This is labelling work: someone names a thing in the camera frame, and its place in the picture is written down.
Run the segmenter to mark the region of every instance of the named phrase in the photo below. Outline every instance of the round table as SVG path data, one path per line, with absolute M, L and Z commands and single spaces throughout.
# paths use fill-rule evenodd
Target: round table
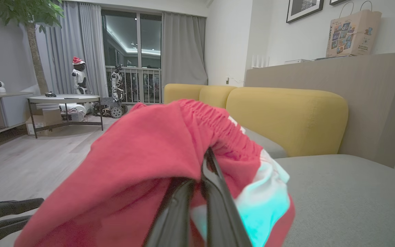
M 52 128 L 58 128 L 62 126 L 68 125 L 101 125 L 101 130 L 103 131 L 103 114 L 100 111 L 100 122 L 70 122 L 68 118 L 68 110 L 66 108 L 66 104 L 68 103 L 87 103 L 87 102 L 95 102 L 98 101 L 100 105 L 100 96 L 92 95 L 92 94 L 56 94 L 56 97 L 46 97 L 45 95 L 28 97 L 28 108 L 30 109 L 30 116 L 32 118 L 34 135 L 37 138 L 38 131 L 49 130 Z M 36 128 L 33 119 L 33 112 L 31 105 L 32 104 L 65 104 L 65 112 L 66 112 L 66 122 L 59 123 L 56 125 L 44 126 L 42 128 Z

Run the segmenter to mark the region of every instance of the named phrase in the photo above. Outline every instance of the curtain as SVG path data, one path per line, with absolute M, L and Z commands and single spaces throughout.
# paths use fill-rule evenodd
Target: curtain
M 78 57 L 86 62 L 82 47 L 79 7 L 76 2 L 63 2 L 60 5 L 65 16 L 59 17 L 62 28 L 46 28 L 51 80 L 53 88 L 57 89 L 59 94 L 74 94 L 72 58 Z
M 80 25 L 90 92 L 107 97 L 101 7 L 90 3 L 80 3 Z
M 163 13 L 162 87 L 168 83 L 207 85 L 204 17 Z

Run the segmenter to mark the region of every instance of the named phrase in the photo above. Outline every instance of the indoor plant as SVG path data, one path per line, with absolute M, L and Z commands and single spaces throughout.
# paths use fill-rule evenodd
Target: indoor plant
M 39 32 L 45 32 L 45 26 L 57 24 L 61 27 L 59 16 L 63 16 L 63 10 L 52 0 L 0 0 L 0 20 L 7 25 L 11 20 L 18 25 L 22 24 L 27 30 L 28 43 L 32 53 L 33 65 L 37 83 L 41 94 L 48 92 L 44 69 L 39 57 L 36 41 L 36 24 Z

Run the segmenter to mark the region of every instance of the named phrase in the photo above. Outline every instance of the picture frame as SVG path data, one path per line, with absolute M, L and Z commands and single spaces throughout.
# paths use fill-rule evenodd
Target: picture frame
M 345 1 L 348 1 L 348 0 L 330 0 L 330 5 L 336 5 L 336 4 L 345 2 Z
M 324 0 L 289 0 L 286 23 L 292 23 L 323 10 Z

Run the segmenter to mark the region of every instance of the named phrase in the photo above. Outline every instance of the gray cushion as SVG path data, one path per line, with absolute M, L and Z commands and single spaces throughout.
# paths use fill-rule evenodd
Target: gray cushion
M 350 155 L 279 158 L 296 216 L 284 247 L 395 247 L 395 170 Z
M 286 158 L 287 153 L 286 151 L 279 145 L 276 144 L 275 142 L 271 141 L 270 139 L 260 135 L 259 133 L 255 133 L 252 130 L 249 130 L 247 128 L 244 128 L 246 130 L 245 134 L 251 139 L 252 141 L 256 142 L 260 146 L 263 147 L 266 152 L 272 157 L 272 158 Z

